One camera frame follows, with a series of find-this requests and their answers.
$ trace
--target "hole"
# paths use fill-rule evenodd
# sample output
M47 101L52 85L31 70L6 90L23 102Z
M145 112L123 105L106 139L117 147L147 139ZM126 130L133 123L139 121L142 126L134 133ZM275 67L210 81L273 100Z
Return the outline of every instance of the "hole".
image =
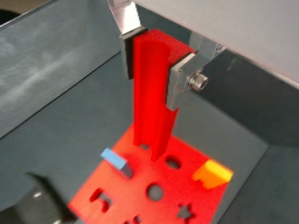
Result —
M179 170L182 168L181 161L175 157L173 157L173 156L166 157L165 162L175 170Z
M143 150L146 150L146 151L150 149L150 146L149 146L147 144L145 144L145 143L141 144L139 146L141 146L141 147L143 148Z
M98 189L90 196L90 202L94 202L97 200L102 201L103 207L102 212L106 213L113 205L113 199L103 193L101 189Z
M135 223L142 223L142 218L139 215L135 217Z
M165 190L158 184L151 184L146 189L146 194L150 200L158 201L165 196Z
M185 219L185 223L190 223L190 219L194 217L194 213L191 212L191 205L179 205L179 208L181 212L178 213L178 217Z

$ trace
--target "red block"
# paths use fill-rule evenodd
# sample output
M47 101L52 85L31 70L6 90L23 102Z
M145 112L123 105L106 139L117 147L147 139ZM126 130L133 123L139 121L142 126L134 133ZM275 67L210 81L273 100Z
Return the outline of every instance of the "red block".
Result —
M153 160L163 154L178 111L166 107L170 68L193 49L153 30L135 38L135 144L153 147Z

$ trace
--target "circular hole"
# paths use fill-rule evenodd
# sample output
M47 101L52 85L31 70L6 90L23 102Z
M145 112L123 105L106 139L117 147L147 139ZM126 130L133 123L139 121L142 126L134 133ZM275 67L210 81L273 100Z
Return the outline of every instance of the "circular hole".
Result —
M135 222L137 222L137 223L142 223L142 218L141 218L139 215L135 217Z
M165 162L167 163L167 165L174 168L175 170L179 170L182 168L182 163L178 160L178 158L169 156L165 159Z
M141 147L143 148L143 150L146 150L146 151L150 149L150 146L149 146L147 144L145 144L145 143L141 144L139 146L141 146Z
M147 187L146 194L150 200L158 201L165 196L165 190L158 184L153 184Z

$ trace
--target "white surface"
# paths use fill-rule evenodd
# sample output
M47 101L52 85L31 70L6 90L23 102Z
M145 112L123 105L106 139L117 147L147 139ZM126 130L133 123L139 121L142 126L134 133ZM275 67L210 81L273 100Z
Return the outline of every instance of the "white surface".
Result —
M299 83L299 1L135 2Z

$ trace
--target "metal bracket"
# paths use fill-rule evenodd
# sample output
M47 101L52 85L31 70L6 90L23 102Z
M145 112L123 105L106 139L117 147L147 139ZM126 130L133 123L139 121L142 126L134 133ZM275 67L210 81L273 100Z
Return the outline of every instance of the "metal bracket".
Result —
M121 33L131 32L141 26L137 4L127 0L107 0Z
M201 34L193 32L190 46L198 50L197 54L187 55L171 68L167 108L175 111L191 88L202 91L209 78L202 74L203 67L221 55L226 47L215 43Z
M16 205L0 212L0 223L74 223L77 218L64 205L48 180L32 173L27 173L27 175L36 183L36 187L19 200Z
M126 77L134 79L134 39L141 34L146 33L147 29L141 26L131 32L119 36L121 50L126 69Z

